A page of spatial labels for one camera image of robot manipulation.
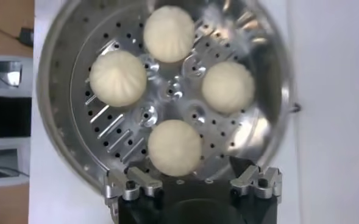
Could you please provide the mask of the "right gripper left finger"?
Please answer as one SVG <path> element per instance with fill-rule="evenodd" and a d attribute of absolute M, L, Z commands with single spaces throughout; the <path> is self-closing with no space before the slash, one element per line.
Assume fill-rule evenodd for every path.
<path fill-rule="evenodd" d="M 103 196 L 111 213 L 117 214 L 120 198 L 125 202 L 135 201 L 140 198 L 141 192 L 147 197 L 156 197 L 162 189 L 162 181 L 152 178 L 137 167 L 128 167 L 123 171 L 111 169 L 104 177 Z"/>

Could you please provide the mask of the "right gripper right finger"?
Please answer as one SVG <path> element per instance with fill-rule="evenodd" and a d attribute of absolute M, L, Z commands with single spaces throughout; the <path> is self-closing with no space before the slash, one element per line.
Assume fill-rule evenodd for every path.
<path fill-rule="evenodd" d="M 234 156 L 229 157 L 229 163 L 235 174 L 230 185 L 239 196 L 252 193 L 260 199 L 275 197 L 278 203 L 282 201 L 283 175 L 278 168 L 269 167 L 262 170 L 251 160 Z"/>

